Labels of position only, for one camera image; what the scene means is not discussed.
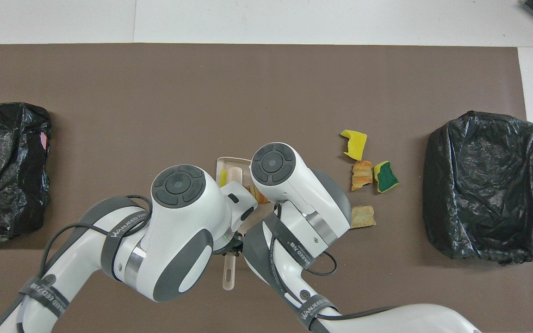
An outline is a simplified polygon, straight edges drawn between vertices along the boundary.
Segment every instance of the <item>white floor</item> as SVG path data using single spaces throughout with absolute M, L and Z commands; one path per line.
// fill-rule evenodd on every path
M 533 122 L 533 17 L 518 0 L 0 0 L 0 44 L 298 43 L 519 47 Z

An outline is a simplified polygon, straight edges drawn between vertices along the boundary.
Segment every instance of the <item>food scrap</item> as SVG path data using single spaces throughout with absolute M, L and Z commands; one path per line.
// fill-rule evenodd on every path
M 351 229 L 374 226 L 374 207 L 372 206 L 355 206 L 351 210 Z
M 363 149 L 366 146 L 367 135 L 359 133 L 358 131 L 344 130 L 341 132 L 341 136 L 349 139 L 347 143 L 348 152 L 344 152 L 353 160 L 361 160 L 363 157 Z
M 374 167 L 378 192 L 383 193 L 398 185 L 398 179 L 390 169 L 390 162 L 384 161 Z
M 374 182 L 372 168 L 374 165 L 368 160 L 362 160 L 353 165 L 353 185 L 351 191 L 355 191 L 364 185 Z
M 248 186 L 245 186 L 245 188 L 246 190 L 248 190 L 248 192 L 250 192 L 250 194 L 252 194 L 252 196 L 254 197 L 254 199 L 256 199 L 256 202 L 258 202 L 258 204 L 270 202 L 262 193 L 260 193 L 260 191 L 258 190 L 258 188 L 256 188 L 255 185 L 248 185 Z

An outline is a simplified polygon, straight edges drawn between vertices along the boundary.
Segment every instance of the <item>yellow object in dustpan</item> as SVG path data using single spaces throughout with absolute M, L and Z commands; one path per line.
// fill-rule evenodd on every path
M 341 136 L 349 139 L 347 144 L 348 152 L 344 152 L 353 160 L 361 160 L 363 157 L 363 149 L 366 147 L 367 135 L 358 131 L 344 130 L 341 132 Z

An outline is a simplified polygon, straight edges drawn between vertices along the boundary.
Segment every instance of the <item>black plastic bag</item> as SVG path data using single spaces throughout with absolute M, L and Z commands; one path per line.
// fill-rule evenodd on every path
M 533 261 L 533 123 L 470 111 L 434 131 L 423 220 L 451 258 Z
M 49 202 L 44 171 L 50 116 L 26 103 L 0 104 L 0 241 L 40 228 Z

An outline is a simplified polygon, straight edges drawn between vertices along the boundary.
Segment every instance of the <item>yellow sponge piece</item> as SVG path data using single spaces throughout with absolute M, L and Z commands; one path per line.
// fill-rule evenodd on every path
M 349 139 L 347 144 L 348 152 L 344 152 L 353 160 L 361 160 L 363 157 L 363 148 L 366 146 L 367 135 L 359 133 L 358 131 L 344 130 L 341 132 L 341 136 Z
M 383 193 L 398 185 L 398 179 L 390 169 L 390 163 L 386 160 L 374 166 L 374 177 L 378 182 L 378 192 Z

